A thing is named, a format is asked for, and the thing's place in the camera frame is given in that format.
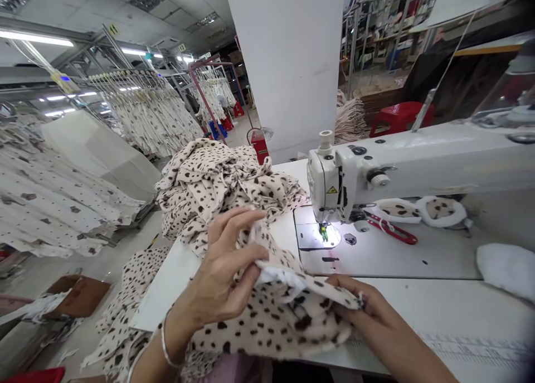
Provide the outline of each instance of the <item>white wall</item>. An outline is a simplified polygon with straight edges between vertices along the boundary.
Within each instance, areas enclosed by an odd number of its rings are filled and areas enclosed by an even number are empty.
[[[334,130],[343,0],[228,0],[274,164]]]

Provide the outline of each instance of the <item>polka dot fabric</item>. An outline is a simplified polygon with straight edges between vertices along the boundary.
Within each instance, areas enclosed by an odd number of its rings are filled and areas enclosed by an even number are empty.
[[[309,204],[296,179],[272,171],[269,157],[260,166],[252,147],[232,149],[209,139],[191,142],[162,175],[155,187],[167,238],[180,237],[202,258],[208,248],[207,225],[215,216],[240,206],[263,209],[266,219],[255,224],[253,234],[242,231],[237,248],[254,236],[270,254],[269,262],[258,262],[259,267],[293,275],[290,283],[273,274],[271,281],[254,288],[239,317],[209,324],[194,334],[182,371],[186,380],[209,373],[222,353],[296,358],[330,350],[349,337],[350,325],[331,308],[338,302],[358,309],[361,299],[306,276],[299,260],[279,248],[269,233],[268,225],[278,215]]]
[[[128,327],[145,291],[162,266],[169,247],[145,249],[136,252],[123,267],[121,291],[108,305],[96,324],[98,333],[105,333],[94,353],[84,359],[81,367],[103,361],[103,372],[119,375],[117,382],[125,381],[135,357],[149,342],[150,333]]]

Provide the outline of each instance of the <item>brown cardboard box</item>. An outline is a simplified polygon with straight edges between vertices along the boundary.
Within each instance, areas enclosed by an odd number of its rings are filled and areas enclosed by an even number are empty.
[[[111,284],[78,274],[66,275],[56,281],[48,293],[59,294],[71,289],[71,292],[52,312],[44,315],[49,319],[58,319],[61,315],[88,317],[97,308],[100,301],[110,289]]]
[[[241,54],[241,51],[239,50],[231,52],[228,56],[230,58],[230,62],[233,63],[234,65],[244,60],[244,56]]]

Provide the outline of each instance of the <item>red stool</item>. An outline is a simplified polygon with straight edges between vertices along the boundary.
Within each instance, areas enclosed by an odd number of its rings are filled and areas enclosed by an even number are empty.
[[[245,115],[243,108],[240,105],[240,102],[237,100],[234,105],[234,117],[238,118],[241,115]]]
[[[423,104],[417,101],[405,101],[390,107],[383,108],[379,114],[376,115],[373,121],[372,130],[369,132],[370,138],[375,138],[383,135],[390,135],[393,133],[404,132],[407,126],[412,124],[416,116],[420,112]],[[433,122],[435,115],[435,107],[431,104],[424,116],[422,127],[428,127]],[[390,124],[390,129],[383,132],[375,132],[381,122]]]

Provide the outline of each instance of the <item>bangle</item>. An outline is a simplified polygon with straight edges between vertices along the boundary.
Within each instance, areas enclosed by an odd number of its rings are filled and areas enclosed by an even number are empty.
[[[169,315],[169,311],[167,311],[166,313],[166,317],[164,317],[163,319],[163,322],[162,322],[162,350],[163,350],[163,356],[166,358],[166,361],[167,361],[167,364],[170,366],[170,367],[173,367],[175,369],[180,369],[182,367],[182,364],[176,364],[176,363],[173,363],[171,361],[171,359],[169,358],[169,354],[167,352],[167,348],[166,348],[166,320],[167,320],[167,315]]]

